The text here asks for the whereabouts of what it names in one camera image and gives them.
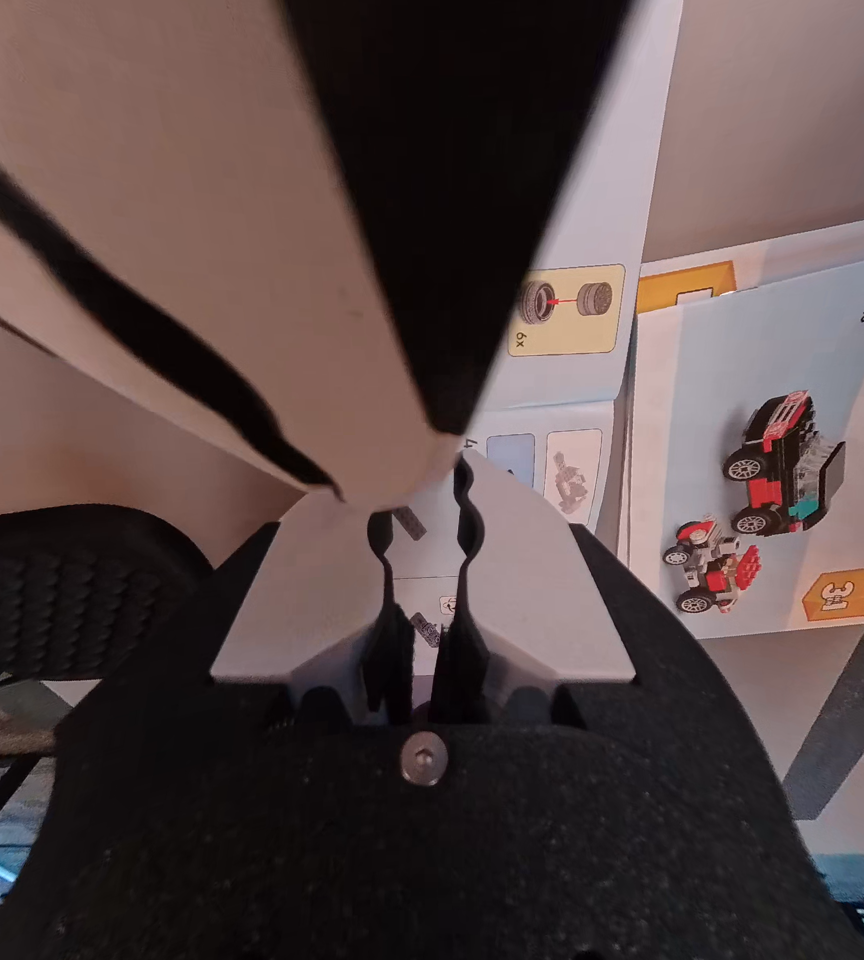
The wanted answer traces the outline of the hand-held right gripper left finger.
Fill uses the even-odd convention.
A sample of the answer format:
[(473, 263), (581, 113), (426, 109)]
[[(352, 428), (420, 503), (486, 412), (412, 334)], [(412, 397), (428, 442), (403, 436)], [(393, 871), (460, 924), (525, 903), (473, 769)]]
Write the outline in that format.
[(353, 721), (408, 721), (414, 627), (386, 556), (389, 511), (367, 513), (328, 491), (289, 510), (211, 666), (226, 683), (271, 683), (297, 704), (334, 690)]

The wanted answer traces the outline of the closed lego instruction booklet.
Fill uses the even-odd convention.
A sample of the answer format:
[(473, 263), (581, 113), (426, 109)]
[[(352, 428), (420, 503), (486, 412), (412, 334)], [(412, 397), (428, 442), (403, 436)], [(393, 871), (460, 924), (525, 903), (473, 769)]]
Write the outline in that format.
[(623, 546), (700, 640), (864, 623), (864, 221), (644, 267)]

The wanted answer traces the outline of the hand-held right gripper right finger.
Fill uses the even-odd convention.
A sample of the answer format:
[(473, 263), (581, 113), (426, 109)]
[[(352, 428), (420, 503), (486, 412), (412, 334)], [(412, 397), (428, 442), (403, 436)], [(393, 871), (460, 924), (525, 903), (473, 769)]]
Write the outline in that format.
[(436, 665), (436, 720), (480, 721), (519, 690), (636, 676), (573, 531), (551, 504), (479, 453), (454, 471), (464, 553)]

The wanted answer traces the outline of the open lego instruction booklet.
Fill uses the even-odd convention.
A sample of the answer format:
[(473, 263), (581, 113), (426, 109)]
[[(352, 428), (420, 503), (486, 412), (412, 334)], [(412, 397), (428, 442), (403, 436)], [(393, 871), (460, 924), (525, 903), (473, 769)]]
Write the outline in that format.
[(465, 437), (464, 453), (590, 533), (606, 496), (683, 6), (635, 2)]

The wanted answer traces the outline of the black quilted pad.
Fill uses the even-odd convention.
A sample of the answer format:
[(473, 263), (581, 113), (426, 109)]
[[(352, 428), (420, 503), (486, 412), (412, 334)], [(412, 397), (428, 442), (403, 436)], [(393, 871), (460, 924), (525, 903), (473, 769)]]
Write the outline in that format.
[(101, 680), (212, 573), (186, 534), (143, 510), (0, 514), (0, 676)]

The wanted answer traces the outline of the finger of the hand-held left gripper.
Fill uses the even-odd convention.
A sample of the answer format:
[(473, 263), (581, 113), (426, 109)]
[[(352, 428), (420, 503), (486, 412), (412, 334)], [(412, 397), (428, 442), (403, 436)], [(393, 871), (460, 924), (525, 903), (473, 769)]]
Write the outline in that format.
[(120, 395), (294, 486), (337, 482), (220, 354), (118, 280), (0, 169), (0, 323)]
[(449, 473), (276, 4), (0, 2), (0, 169), (343, 499)]

